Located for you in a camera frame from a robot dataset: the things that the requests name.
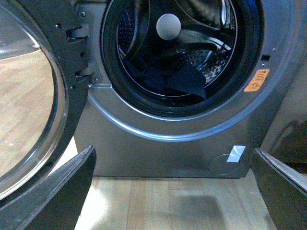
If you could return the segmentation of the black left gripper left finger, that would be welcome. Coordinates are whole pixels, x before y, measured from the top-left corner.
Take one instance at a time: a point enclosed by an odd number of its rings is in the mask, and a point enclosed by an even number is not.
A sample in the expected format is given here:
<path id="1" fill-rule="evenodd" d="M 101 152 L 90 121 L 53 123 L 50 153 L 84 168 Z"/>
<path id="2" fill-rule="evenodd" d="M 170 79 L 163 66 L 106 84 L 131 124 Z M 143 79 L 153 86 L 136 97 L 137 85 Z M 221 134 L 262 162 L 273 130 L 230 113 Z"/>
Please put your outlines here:
<path id="1" fill-rule="evenodd" d="M 96 151 L 88 146 L 0 209 L 2 230 L 73 230 L 91 187 Z"/>

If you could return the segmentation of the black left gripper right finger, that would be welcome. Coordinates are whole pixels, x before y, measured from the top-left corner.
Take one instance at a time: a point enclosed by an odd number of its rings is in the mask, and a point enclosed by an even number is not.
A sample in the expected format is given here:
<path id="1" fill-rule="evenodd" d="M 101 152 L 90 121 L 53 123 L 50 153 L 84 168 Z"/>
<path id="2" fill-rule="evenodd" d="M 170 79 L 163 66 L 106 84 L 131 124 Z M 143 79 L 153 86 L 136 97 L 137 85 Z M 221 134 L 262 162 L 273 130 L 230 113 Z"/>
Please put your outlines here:
<path id="1" fill-rule="evenodd" d="M 252 170 L 264 203 L 278 230 L 307 228 L 307 178 L 256 148 Z"/>

